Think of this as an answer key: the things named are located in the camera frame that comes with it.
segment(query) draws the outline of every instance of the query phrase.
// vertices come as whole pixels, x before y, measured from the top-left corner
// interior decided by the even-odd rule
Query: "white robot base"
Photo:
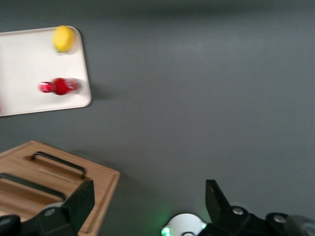
[[[206,225],[198,216],[183,213],[174,216],[161,233],[162,236],[197,236]]]

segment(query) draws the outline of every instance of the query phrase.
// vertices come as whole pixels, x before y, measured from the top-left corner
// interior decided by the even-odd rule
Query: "white tray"
[[[79,108],[90,103],[80,33],[73,28],[73,47],[67,53],[58,53],[53,45],[55,29],[0,33],[0,116]],[[80,91],[65,95],[39,91],[38,83],[58,77],[78,79]]]

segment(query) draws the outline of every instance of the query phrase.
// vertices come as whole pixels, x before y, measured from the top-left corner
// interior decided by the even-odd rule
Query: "bottle cap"
[[[54,91],[54,86],[53,83],[51,82],[42,82],[38,84],[38,88],[42,92],[53,92]]]

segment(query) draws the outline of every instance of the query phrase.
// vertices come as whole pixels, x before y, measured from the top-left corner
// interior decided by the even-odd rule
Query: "screw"
[[[55,209],[50,209],[44,212],[44,216],[50,216],[55,213]]]
[[[240,209],[239,207],[233,208],[233,212],[234,212],[234,214],[237,214],[237,215],[243,215],[244,214],[243,210]]]
[[[10,222],[11,222],[11,218],[6,218],[6,219],[0,221],[0,226],[6,225]]]
[[[274,220],[278,223],[284,224],[285,223],[285,219],[283,218],[283,216],[280,215],[275,215],[274,216]]]

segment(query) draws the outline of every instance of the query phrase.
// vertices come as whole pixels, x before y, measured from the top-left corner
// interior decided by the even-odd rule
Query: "green light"
[[[170,236],[169,228],[164,228],[161,233],[163,236]]]

